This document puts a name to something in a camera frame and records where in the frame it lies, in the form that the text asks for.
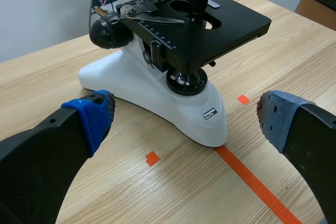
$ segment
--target orange tape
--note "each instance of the orange tape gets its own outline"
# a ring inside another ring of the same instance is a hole
[[[250,100],[244,96],[243,94],[237,98],[239,102],[241,102],[243,105],[245,105],[246,103],[248,103]]]
[[[226,146],[215,151],[284,224],[302,224]]]
[[[155,165],[158,161],[160,161],[160,157],[157,156],[155,152],[151,152],[150,154],[146,155],[146,162],[149,166]]]

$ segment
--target wooden table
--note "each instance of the wooden table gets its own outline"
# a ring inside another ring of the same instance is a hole
[[[336,32],[266,0],[236,0],[272,19],[269,33],[205,67],[227,110],[227,148],[303,223],[322,212],[290,163],[261,134],[256,103],[279,89],[336,113]],[[35,126],[88,93],[80,68],[115,50],[88,36],[0,65],[0,139]],[[250,102],[242,105],[244,94]],[[150,167],[146,154],[161,160]],[[117,100],[115,121],[73,181],[64,223],[281,223],[211,148],[158,116]]]

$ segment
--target coarse focus knob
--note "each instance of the coarse focus knob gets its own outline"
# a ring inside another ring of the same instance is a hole
[[[133,32],[119,20],[118,13],[111,12],[93,23],[90,39],[104,49],[120,48],[133,40]]]

